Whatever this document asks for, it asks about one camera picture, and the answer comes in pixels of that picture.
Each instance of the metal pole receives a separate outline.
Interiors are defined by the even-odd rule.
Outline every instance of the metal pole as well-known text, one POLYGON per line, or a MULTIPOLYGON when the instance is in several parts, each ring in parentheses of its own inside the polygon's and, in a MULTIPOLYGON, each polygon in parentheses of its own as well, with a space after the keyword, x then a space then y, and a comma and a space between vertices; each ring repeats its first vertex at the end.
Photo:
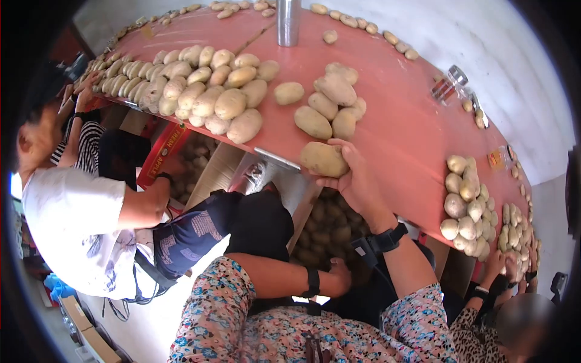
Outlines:
POLYGON ((280 46, 299 43, 301 0, 277 0, 277 38, 280 46))

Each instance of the leopard print shirt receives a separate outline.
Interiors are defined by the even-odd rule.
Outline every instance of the leopard print shirt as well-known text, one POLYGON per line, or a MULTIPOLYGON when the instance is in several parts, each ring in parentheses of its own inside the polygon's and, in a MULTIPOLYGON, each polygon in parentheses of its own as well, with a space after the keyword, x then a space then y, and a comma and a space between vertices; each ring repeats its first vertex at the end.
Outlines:
POLYGON ((506 356, 498 349, 496 330, 474 325, 477 315, 478 310, 465 308, 450 327, 460 361, 508 363, 506 356))

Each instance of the blue object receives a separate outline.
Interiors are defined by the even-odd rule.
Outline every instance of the blue object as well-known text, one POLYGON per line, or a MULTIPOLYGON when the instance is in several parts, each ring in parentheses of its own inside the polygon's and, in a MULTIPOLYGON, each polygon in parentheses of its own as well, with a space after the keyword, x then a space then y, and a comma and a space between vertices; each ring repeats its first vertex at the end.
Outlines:
POLYGON ((51 291, 51 300, 59 301, 60 297, 74 296, 77 298, 75 289, 65 284, 59 277, 53 273, 44 279, 44 286, 51 291))

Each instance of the white shirt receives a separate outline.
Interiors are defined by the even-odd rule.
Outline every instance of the white shirt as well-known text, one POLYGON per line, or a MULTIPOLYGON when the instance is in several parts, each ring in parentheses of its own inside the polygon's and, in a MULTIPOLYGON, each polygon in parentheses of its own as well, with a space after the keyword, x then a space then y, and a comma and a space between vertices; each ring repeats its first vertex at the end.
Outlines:
POLYGON ((135 265, 142 295, 153 296, 155 282, 134 260, 139 248, 153 263, 152 231, 116 230, 124 197, 125 182, 73 168, 39 168, 24 186, 22 204, 34 243, 73 289, 133 299, 135 265))

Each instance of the glass jar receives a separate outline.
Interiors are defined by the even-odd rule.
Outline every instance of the glass jar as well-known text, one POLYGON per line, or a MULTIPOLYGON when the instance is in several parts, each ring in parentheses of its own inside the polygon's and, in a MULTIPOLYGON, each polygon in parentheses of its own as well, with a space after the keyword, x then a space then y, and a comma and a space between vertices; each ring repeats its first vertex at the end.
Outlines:
POLYGON ((431 94, 436 101, 446 105, 446 100, 456 93, 457 88, 462 88, 468 83, 468 78, 456 65, 448 69, 448 75, 442 77, 432 88, 431 94))
POLYGON ((514 152, 509 144, 502 145, 488 154, 488 163, 495 171, 510 169, 514 161, 514 152))

